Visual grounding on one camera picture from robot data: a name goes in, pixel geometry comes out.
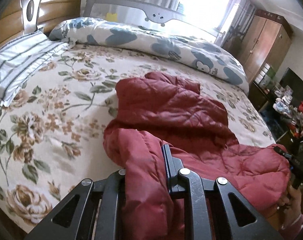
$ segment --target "black metal frame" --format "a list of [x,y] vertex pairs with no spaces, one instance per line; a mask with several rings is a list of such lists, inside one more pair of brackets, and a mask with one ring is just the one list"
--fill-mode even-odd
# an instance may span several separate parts
[[[168,193],[184,199],[186,240],[283,239],[225,178],[201,178],[172,157],[168,145],[162,151]],[[25,240],[92,239],[100,200],[94,239],[122,239],[118,211],[125,200],[124,175],[125,170],[119,170],[104,180],[82,180]]]

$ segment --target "pink sleeve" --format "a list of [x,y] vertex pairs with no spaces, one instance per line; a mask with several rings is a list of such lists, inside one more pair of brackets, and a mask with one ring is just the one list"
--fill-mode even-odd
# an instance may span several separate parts
[[301,230],[302,222],[303,222],[303,216],[301,215],[296,223],[285,229],[280,229],[279,233],[284,238],[284,240],[294,240]]

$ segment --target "blue and white duvet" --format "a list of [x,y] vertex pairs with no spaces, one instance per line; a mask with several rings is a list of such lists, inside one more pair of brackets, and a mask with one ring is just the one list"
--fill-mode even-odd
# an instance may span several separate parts
[[217,76],[245,93],[249,90],[242,65],[227,51],[207,41],[87,17],[61,22],[49,38],[139,50]]

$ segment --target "striped pillowcase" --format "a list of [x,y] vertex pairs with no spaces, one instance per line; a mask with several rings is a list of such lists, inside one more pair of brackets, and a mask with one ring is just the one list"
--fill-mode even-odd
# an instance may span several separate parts
[[71,45],[50,41],[41,31],[18,37],[0,48],[0,106],[8,107],[21,86],[54,54]]

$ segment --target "white wall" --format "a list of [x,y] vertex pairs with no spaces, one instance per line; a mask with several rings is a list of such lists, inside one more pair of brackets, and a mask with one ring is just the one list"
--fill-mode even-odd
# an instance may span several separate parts
[[277,81],[281,80],[288,67],[303,80],[303,39],[300,37],[294,36],[290,49],[276,73]]

